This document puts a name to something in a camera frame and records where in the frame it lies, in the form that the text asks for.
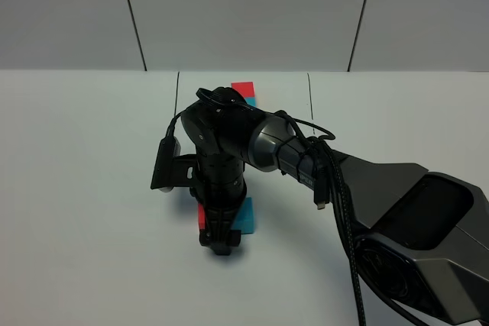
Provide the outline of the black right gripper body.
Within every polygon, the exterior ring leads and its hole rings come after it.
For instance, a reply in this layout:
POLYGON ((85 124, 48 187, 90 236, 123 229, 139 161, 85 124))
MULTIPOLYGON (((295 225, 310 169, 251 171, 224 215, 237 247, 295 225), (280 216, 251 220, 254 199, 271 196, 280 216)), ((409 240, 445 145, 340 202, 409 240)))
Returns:
POLYGON ((245 163, 227 153, 196 155, 194 183, 190 189, 211 222, 232 223, 247 194, 245 163))

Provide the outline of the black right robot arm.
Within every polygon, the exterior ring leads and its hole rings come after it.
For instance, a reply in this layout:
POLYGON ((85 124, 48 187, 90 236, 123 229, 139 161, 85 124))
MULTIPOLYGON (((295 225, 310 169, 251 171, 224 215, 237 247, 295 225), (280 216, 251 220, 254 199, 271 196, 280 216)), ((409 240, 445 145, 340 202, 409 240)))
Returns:
POLYGON ((415 163, 333 150, 332 133, 307 137, 297 119, 255 108, 234 89, 197 95, 181 121, 196 148, 203 246, 227 256, 239 245, 245 167, 278 170, 311 189, 318 209, 332 206, 360 324, 362 283, 413 324, 414 311, 451 325, 488 323, 488 200, 479 187, 415 163))

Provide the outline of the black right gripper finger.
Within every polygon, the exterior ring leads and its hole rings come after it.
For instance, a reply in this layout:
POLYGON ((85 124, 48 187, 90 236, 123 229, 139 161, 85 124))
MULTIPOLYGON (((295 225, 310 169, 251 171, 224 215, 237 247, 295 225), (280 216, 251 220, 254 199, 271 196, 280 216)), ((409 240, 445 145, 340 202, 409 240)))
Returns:
POLYGON ((241 232, 232 230, 236 208, 204 208, 206 229, 199 229, 199 243, 216 256, 229 256, 241 243, 241 232))

